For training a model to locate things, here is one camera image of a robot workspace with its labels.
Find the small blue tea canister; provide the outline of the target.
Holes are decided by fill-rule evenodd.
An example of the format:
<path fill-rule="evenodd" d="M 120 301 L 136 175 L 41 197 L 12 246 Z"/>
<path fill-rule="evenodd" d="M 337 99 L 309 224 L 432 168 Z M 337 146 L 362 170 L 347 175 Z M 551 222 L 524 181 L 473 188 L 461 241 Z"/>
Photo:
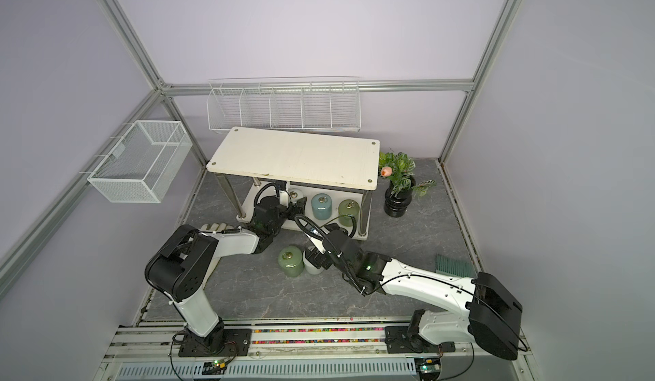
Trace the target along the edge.
<path fill-rule="evenodd" d="M 327 221 L 333 214 L 332 198 L 327 193 L 318 193 L 311 199 L 312 215 L 316 220 Z"/>

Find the small white tea canister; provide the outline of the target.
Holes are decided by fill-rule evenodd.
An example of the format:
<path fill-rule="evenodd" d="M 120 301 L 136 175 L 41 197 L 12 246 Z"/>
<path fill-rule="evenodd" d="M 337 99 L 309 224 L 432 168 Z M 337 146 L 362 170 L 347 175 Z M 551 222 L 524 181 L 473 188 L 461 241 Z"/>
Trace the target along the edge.
<path fill-rule="evenodd" d="M 297 203 L 299 200 L 306 197 L 305 193 L 297 188 L 288 190 L 288 194 L 292 203 Z"/>

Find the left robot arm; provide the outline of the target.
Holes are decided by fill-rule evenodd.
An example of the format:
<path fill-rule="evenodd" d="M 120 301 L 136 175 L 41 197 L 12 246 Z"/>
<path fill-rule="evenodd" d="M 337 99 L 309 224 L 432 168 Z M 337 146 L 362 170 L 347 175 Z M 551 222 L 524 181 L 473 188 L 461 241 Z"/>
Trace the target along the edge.
<path fill-rule="evenodd" d="M 183 347 L 187 353 L 221 354 L 232 343 L 224 334 L 223 319 L 205 294 L 206 282 L 218 262 L 266 250 L 285 222 L 305 213 L 306 203 L 307 198 L 283 189 L 280 182 L 269 182 L 254 197 L 249 223 L 235 227 L 219 223 L 203 229 L 184 224 L 150 259 L 145 280 L 184 318 Z"/>

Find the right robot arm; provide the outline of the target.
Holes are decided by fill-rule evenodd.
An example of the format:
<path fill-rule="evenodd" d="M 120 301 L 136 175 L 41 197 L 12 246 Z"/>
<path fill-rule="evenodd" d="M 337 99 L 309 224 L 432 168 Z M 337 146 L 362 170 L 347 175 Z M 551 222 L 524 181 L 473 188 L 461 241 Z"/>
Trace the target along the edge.
<path fill-rule="evenodd" d="M 414 268 L 364 251 L 352 234 L 338 227 L 323 228 L 302 215 L 294 221 L 322 260 L 336 267 L 361 296 L 408 297 L 449 313 L 443 318 L 427 309 L 416 310 L 409 326 L 391 338 L 393 345 L 421 353 L 442 343 L 472 343 L 506 361 L 515 361 L 528 350 L 520 338 L 523 307 L 494 275 L 479 272 L 465 277 Z"/>

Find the large green tea canister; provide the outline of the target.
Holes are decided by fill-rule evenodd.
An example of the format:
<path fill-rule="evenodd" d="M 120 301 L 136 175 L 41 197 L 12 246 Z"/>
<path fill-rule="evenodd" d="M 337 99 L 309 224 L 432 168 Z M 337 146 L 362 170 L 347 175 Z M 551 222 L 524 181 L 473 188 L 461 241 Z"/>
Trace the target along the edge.
<path fill-rule="evenodd" d="M 305 269 L 303 253 L 297 246 L 283 248 L 277 261 L 283 273 L 290 278 L 300 276 Z"/>

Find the large white tea canister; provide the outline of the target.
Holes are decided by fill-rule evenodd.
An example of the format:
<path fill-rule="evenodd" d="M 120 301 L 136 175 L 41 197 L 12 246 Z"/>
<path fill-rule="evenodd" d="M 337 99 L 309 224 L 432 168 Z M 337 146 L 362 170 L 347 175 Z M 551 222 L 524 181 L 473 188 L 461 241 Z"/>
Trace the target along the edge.
<path fill-rule="evenodd" d="M 303 262 L 305 265 L 305 270 L 310 275 L 319 275 L 323 271 L 321 264 L 322 253 L 318 251 L 315 247 L 310 247 L 304 250 L 303 252 Z"/>

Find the small green tea canister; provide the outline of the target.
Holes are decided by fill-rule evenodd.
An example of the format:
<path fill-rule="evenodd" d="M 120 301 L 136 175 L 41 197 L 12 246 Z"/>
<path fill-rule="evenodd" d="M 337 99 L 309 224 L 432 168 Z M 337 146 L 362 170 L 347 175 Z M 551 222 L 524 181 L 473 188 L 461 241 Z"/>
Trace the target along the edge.
<path fill-rule="evenodd" d="M 339 223 L 347 228 L 352 228 L 358 221 L 360 205 L 356 200 L 343 200 L 339 203 Z"/>

